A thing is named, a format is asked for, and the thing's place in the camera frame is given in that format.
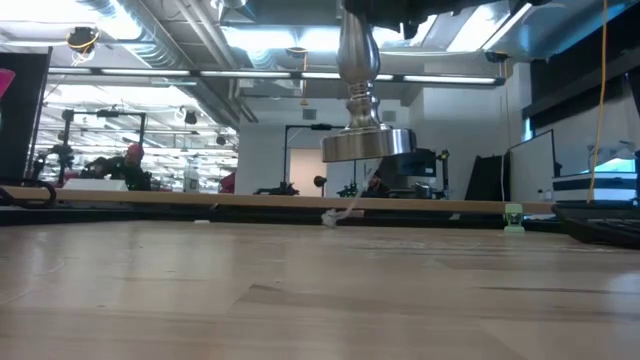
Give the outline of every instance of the wooden board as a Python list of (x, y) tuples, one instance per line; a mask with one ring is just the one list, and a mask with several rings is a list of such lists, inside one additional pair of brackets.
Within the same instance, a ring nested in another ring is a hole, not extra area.
[[(19, 199), (46, 199), (49, 193), (44, 189), (30, 189), (5, 186), (14, 197)], [(239, 205), (268, 207), (304, 207), (304, 208), (347, 208), (352, 199), (315, 198), (301, 196), (267, 196), (267, 195), (227, 195), (227, 194), (186, 194), (174, 192), (142, 192), (142, 191), (82, 191), (57, 190), (58, 200), (89, 202), (127, 202), (147, 204), (194, 204), (194, 205)], [(550, 214), (551, 204), (522, 204), (525, 213)], [(411, 200), (411, 199), (359, 199), (358, 209), (364, 210), (414, 210), (414, 211), (450, 211), (504, 213), (505, 203), (492, 201), (444, 201), (444, 200)]]
[(2, 360), (636, 360), (640, 252), (494, 230), (0, 229)]

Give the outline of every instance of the wood grain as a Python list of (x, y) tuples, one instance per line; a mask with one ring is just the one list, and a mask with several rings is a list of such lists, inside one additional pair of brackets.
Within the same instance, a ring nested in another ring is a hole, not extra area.
[[(42, 200), (49, 196), (44, 189), (3, 187), (12, 196), (19, 199)], [(302, 196), (267, 195), (226, 195), (226, 194), (185, 194), (174, 192), (140, 191), (82, 191), (57, 190), (58, 200), (87, 202), (127, 202), (147, 204), (194, 204), (194, 205), (238, 205), (267, 207), (303, 207), (323, 209), (346, 209), (352, 199), (316, 198)], [(442, 201), (410, 199), (359, 199), (358, 209), (363, 210), (413, 210), (413, 211), (452, 211), (503, 214), (505, 203), (493, 201)], [(549, 203), (524, 203), (525, 213), (550, 214)]]
[(639, 270), (531, 232), (9, 227), (0, 358), (635, 360)]

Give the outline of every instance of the white cable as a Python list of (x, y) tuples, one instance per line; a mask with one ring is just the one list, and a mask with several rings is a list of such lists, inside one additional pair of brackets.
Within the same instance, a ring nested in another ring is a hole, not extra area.
[(173, 118), (176, 121), (184, 121), (186, 117), (187, 117), (187, 110), (182, 107), (179, 109), (176, 109), (176, 111), (173, 113)]
[(331, 210), (327, 210), (324, 214), (322, 214), (323, 225), (328, 227), (336, 227), (338, 220), (342, 220), (349, 217), (349, 214), (351, 214), (351, 211), (353, 211), (353, 209), (356, 207), (356, 204), (358, 203), (358, 200), (362, 196), (362, 193), (364, 192), (365, 189), (369, 187), (369, 180), (371, 180), (371, 178), (373, 177), (373, 174), (376, 173), (376, 171), (378, 170), (378, 167), (380, 167), (381, 162), (382, 162), (382, 158), (376, 160), (375, 165), (369, 170), (369, 173), (364, 179), (364, 182), (362, 183), (360, 190), (358, 190), (358, 194), (356, 195), (355, 198), (353, 198), (353, 201), (351, 202), (351, 204), (349, 204), (349, 207), (345, 211), (337, 211), (336, 209), (331, 209)]

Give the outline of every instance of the fluorescent light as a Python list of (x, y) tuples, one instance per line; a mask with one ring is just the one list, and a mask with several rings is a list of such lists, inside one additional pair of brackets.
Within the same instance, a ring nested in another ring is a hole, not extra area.
[(189, 130), (145, 130), (145, 134), (166, 134), (166, 135), (200, 135), (197, 131)]
[(438, 15), (431, 15), (427, 18), (427, 21), (420, 24), (420, 26), (418, 26), (418, 32), (416, 33), (416, 36), (411, 39), (409, 45), (422, 46), (424, 40), (427, 38), (427, 35), (429, 35), (429, 31), (431, 31), (431, 28), (433, 27), (433, 24), (436, 23), (437, 19)]
[(533, 5), (531, 5), (531, 3), (526, 3), (524, 4), (524, 6), (518, 10), (518, 12), (513, 15), (511, 17), (511, 19), (509, 19), (509, 21), (507, 21), (506, 24), (504, 24), (503, 27), (500, 28), (500, 30), (498, 30), (498, 32), (496, 32), (495, 34), (493, 34), (493, 36), (491, 37), (491, 39), (489, 39), (489, 41), (487, 41), (486, 44), (484, 44), (484, 46), (482, 47), (483, 50), (489, 50), (493, 47), (493, 45), (495, 45), (500, 39), (502, 39), (502, 37), (509, 31), (511, 30), (511, 28), (518, 22), (520, 21), (520, 19), (522, 19), (522, 17), (533, 7)]
[(247, 51), (287, 49), (296, 46), (296, 40), (288, 29), (236, 29), (221, 27), (229, 46)]
[(201, 71), (204, 77), (244, 78), (244, 79), (289, 79), (291, 73), (284, 71)]
[(404, 81), (416, 83), (438, 83), (438, 84), (468, 84), (468, 85), (493, 85), (497, 82), (495, 78), (479, 77), (457, 77), (457, 76), (428, 76), (428, 75), (405, 75)]
[(57, 74), (91, 74), (91, 69), (74, 68), (74, 67), (69, 67), (69, 68), (50, 67), (49, 68), (49, 74), (51, 74), (51, 75), (57, 75)]
[(306, 30), (298, 46), (309, 51), (338, 51), (340, 47), (340, 28), (320, 27)]
[(48, 47), (48, 46), (64, 46), (67, 45), (65, 41), (45, 41), (45, 40), (9, 40), (0, 43), (4, 46), (18, 46), (18, 47)]
[(509, 18), (508, 12), (503, 16), (496, 14), (493, 5), (478, 6), (447, 48), (448, 52), (476, 51), (489, 40)]
[(380, 48), (384, 47), (385, 43), (404, 40), (402, 34), (390, 29), (379, 27), (373, 28), (372, 35)]
[(393, 75), (378, 75), (376, 77), (376, 81), (391, 81), (393, 80)]
[(303, 72), (303, 79), (340, 79), (338, 73)]
[[(38, 131), (64, 131), (64, 128), (39, 128)], [(71, 128), (70, 132), (93, 132), (93, 133), (139, 133), (140, 129), (103, 129), (103, 128)], [(165, 134), (165, 135), (200, 135), (197, 131), (189, 130), (145, 130), (145, 134)]]
[(153, 86), (197, 86), (195, 81), (152, 81)]
[(153, 69), (102, 69), (105, 75), (133, 76), (189, 76), (188, 70), (153, 70)]

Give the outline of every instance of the window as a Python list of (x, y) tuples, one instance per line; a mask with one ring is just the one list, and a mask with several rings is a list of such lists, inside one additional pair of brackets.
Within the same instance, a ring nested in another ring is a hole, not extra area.
[(524, 121), (524, 133), (522, 134), (522, 142), (529, 141), (533, 138), (533, 131), (531, 131), (531, 119)]
[[(636, 161), (625, 159), (612, 159), (602, 165), (596, 166), (596, 172), (636, 172)], [(589, 170), (582, 172), (583, 174), (589, 173)]]

